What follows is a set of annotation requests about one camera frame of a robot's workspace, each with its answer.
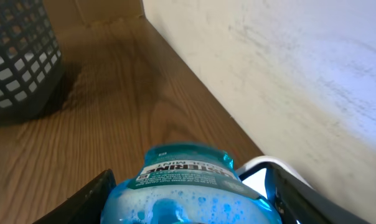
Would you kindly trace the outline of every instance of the listerine label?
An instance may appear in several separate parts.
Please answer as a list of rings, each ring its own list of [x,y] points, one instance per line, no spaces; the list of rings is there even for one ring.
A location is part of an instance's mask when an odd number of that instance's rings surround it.
[[[146,166],[128,187],[141,189],[160,185],[198,185],[226,190],[254,200],[259,198],[257,192],[242,184],[231,171],[195,160],[165,161]]]

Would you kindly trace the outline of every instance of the white plastic piece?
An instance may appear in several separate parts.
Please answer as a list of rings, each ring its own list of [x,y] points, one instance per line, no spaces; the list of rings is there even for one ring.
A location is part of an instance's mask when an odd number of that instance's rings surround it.
[[[257,191],[257,193],[261,194],[265,198],[268,199],[267,191],[265,189],[265,174],[267,170],[265,168],[255,172],[253,175],[249,176],[245,180],[243,180],[243,184],[250,187],[251,189]]]
[[[294,176],[295,178],[297,178],[298,180],[300,180],[302,183],[306,184],[308,187],[311,187],[307,183],[307,181],[303,177],[301,177],[300,174],[294,168],[292,168],[287,163],[285,163],[282,160],[280,160],[280,159],[278,159],[276,157],[273,157],[273,156],[259,156],[259,157],[256,157],[256,158],[250,160],[249,162],[247,162],[246,164],[244,164],[241,168],[237,169],[236,173],[238,175],[242,175],[243,173],[245,173],[248,170],[250,170],[252,167],[254,167],[254,166],[258,165],[258,164],[261,164],[263,162],[272,162],[272,163],[275,163],[275,164],[279,165],[284,170],[286,170],[288,173],[290,173],[292,176]]]

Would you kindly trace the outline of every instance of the black basket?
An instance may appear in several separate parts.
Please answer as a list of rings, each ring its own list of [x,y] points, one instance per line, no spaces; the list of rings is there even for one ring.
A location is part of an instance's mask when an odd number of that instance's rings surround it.
[[[42,0],[0,0],[0,120],[35,116],[63,72]]]

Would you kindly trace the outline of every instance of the blue plastic bottle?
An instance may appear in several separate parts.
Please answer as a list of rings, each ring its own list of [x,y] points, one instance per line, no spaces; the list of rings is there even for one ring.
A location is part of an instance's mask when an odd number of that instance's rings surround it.
[[[226,152],[198,144],[152,148],[133,179],[106,201],[101,223],[281,223],[267,199],[242,184]]]

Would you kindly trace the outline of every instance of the wood grain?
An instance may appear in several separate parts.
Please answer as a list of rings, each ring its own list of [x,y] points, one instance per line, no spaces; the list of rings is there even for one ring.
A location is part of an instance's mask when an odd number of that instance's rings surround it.
[[[41,117],[0,128],[0,223],[31,223],[102,170],[134,176],[157,144],[261,152],[146,19],[58,35],[66,74]]]

